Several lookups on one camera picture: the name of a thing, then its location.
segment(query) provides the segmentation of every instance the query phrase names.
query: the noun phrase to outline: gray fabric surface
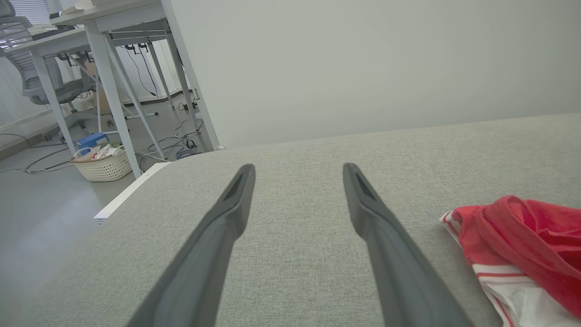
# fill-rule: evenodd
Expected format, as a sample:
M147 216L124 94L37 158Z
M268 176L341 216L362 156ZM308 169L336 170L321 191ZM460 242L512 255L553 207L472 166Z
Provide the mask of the gray fabric surface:
M237 169L256 165L217 326L382 326L341 167L354 162L476 326L500 326L437 219L501 196L581 207L581 113L217 151L144 183L31 309L30 326L123 326Z

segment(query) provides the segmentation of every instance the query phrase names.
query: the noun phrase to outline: basket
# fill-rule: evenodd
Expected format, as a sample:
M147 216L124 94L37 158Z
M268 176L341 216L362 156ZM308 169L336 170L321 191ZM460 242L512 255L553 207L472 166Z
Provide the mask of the basket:
M83 156L77 157L82 151L91 151ZM74 154L71 164L77 167L78 171L91 182L111 182L118 180L131 172L131 165L127 158L127 153L122 147L114 155L108 155L101 159L89 160L96 153L96 149L82 148Z

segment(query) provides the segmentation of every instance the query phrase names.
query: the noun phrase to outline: red and white garment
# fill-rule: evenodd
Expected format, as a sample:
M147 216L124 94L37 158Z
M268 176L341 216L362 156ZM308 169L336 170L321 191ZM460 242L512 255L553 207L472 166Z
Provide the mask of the red and white garment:
M581 326L581 210L503 197L440 221L504 327Z

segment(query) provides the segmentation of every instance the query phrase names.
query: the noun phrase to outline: office chair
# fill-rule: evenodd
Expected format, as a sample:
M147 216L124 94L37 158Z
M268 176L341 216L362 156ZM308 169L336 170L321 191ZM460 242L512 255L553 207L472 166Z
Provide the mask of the office chair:
M28 32L30 27L32 27L32 24L26 17L15 16L14 7L8 0L0 0L0 57L6 57L19 71L22 77L22 95L28 97L33 104L46 105L49 104L48 98L42 88L30 53L4 53L4 49L17 47L23 42L32 41L32 36ZM82 58L78 61L83 65L86 60L86 58ZM82 78L64 83L56 59L46 58L45 61L59 103L68 103L72 112L76 113L77 111L71 102L83 92L95 91L95 82L81 71ZM81 119L78 115L67 118L67 121L72 120L73 122ZM83 118L94 117L83 115Z

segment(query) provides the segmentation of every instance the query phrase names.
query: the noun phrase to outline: window blind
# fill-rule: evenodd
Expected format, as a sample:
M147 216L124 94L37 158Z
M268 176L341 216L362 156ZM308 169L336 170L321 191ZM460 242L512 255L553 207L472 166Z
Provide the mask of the window blind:
M48 0L9 0L16 16L25 16L32 25L50 24Z

